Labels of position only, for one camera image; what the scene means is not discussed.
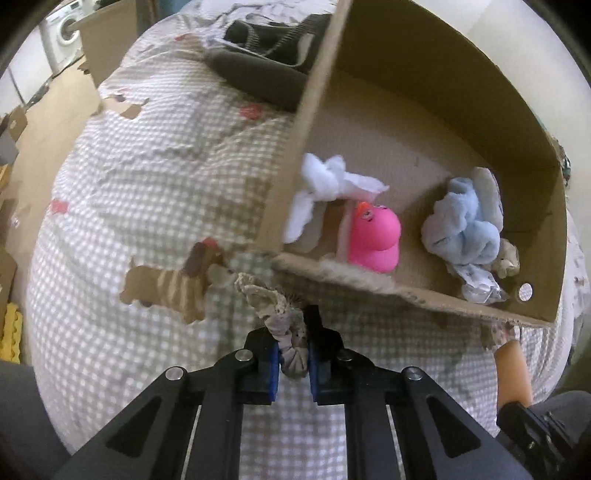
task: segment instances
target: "bedsheet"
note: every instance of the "bedsheet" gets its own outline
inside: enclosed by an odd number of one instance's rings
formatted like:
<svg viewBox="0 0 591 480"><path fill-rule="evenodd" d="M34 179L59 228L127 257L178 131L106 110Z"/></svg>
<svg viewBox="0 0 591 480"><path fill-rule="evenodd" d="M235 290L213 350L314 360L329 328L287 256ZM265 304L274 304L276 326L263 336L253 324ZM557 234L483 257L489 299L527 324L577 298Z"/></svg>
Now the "bedsheet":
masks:
<svg viewBox="0 0 591 480"><path fill-rule="evenodd" d="M362 294L277 277L268 258L248 251L292 116L227 86L203 64L204 48L235 18L293 22L331 9L290 0L219 14L211 2L191 2L142 35L100 86L103 98L142 105L139 115L104 109L89 119L56 178L52 205L60 208L44 219L27 294L38 386L69 451L166 368L209 367L261 325L232 286L213 286L206 319L188 326L163 307L119 301L132 257L176 270L207 236L232 252L230 268L315 297L348 347L384 368L421 367L496 433L496 369L480 324L393 312ZM569 252L577 246L573 239ZM556 324L522 331L537 400L564 368L575 290L565 275ZM345 478L343 408L315 406L307 379L281 375L275 404L245 407L240 476Z"/></svg>

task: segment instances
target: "gingham fabric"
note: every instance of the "gingham fabric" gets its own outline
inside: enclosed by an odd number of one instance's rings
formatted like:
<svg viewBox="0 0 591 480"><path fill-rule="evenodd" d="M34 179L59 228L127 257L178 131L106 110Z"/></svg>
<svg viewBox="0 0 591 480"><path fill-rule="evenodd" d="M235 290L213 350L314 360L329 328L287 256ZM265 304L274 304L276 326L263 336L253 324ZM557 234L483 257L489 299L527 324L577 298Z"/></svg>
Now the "gingham fabric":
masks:
<svg viewBox="0 0 591 480"><path fill-rule="evenodd" d="M206 320L188 326L166 308L119 301L131 257L177 270L207 236L230 252L231 268L317 301L325 325L348 347L381 367L423 368L496 432L496 369L481 325L274 277L268 258L246 251L292 117L226 86L202 63L203 44L236 18L298 21L326 10L318 1L273 2L209 18L191 3L147 31L100 87L103 98L149 101L135 119L110 110L89 119L56 178L53 199L67 207L46 215L27 296L38 386L69 451L166 368L209 367L261 325L232 286L213 286ZM526 347L539 353L530 360L561 361L557 333L572 319L559 320L552 329L524 331L533 339ZM542 340L547 348L539 350ZM343 408L315 406L307 379L281 375L277 402L246 407L242 432L242 479L346 478Z"/></svg>

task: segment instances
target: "silver bolt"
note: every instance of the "silver bolt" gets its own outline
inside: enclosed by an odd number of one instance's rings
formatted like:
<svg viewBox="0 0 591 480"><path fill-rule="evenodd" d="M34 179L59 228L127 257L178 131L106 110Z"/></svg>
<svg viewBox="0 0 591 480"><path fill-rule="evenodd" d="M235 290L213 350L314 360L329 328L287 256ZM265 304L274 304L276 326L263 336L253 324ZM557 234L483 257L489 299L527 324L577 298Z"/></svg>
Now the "silver bolt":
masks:
<svg viewBox="0 0 591 480"><path fill-rule="evenodd" d="M253 356L254 354L246 348L238 350L235 355L236 360L238 360L239 362L248 362L250 359L252 359Z"/></svg>
<svg viewBox="0 0 591 480"><path fill-rule="evenodd" d="M168 370L166 370L166 378L169 380L180 380L183 375L183 369L180 367L170 367Z"/></svg>
<svg viewBox="0 0 591 480"><path fill-rule="evenodd" d="M350 362L353 359L353 353L351 353L351 350L343 348L336 354L336 358L342 362Z"/></svg>
<svg viewBox="0 0 591 480"><path fill-rule="evenodd" d="M424 374L419 367L408 367L404 373L409 380L421 380Z"/></svg>

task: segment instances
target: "blue towel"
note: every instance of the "blue towel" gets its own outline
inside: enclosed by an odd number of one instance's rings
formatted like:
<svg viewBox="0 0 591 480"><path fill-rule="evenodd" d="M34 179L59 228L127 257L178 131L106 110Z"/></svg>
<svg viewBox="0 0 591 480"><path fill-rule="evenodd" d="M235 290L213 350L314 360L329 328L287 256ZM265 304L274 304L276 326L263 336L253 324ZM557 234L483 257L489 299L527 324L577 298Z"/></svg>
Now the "blue towel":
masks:
<svg viewBox="0 0 591 480"><path fill-rule="evenodd" d="M423 245L452 264L491 263L499 254L501 236L495 225L483 220L472 181L451 179L447 189L423 224Z"/></svg>

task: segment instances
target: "yellow plastic object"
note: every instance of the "yellow plastic object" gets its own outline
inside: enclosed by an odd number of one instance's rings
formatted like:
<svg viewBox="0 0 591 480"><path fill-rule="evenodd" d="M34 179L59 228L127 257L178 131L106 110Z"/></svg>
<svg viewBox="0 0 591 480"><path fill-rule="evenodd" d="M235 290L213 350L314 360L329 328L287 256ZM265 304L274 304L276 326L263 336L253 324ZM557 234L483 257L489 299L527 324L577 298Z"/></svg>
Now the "yellow plastic object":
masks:
<svg viewBox="0 0 591 480"><path fill-rule="evenodd" d="M18 305L9 303L4 317L4 334L0 342L0 359L15 364L21 363L20 344L22 336L22 313L17 311Z"/></svg>

